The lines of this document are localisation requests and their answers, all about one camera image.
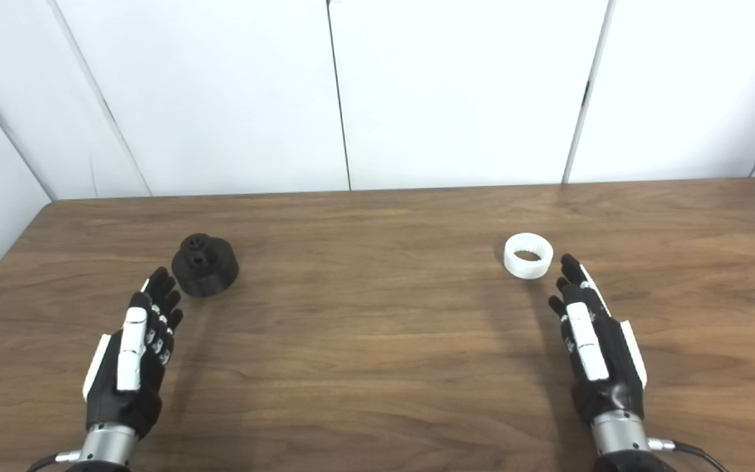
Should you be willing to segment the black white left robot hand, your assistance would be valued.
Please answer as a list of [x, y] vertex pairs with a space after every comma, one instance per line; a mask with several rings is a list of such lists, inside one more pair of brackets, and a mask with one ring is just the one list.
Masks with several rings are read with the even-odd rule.
[[102, 334], [82, 387], [86, 427], [117, 423], [143, 439], [159, 420], [160, 389], [184, 314], [176, 280], [159, 267], [132, 293], [122, 326]]

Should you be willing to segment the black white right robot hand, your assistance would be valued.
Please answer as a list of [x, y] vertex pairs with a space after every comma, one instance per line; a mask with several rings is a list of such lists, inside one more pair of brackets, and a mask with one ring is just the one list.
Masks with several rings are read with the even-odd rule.
[[612, 316], [599, 287], [572, 254], [560, 259], [562, 276], [549, 307], [575, 377], [571, 397], [579, 417], [591, 422], [611, 410], [644, 418], [648, 374], [629, 321]]

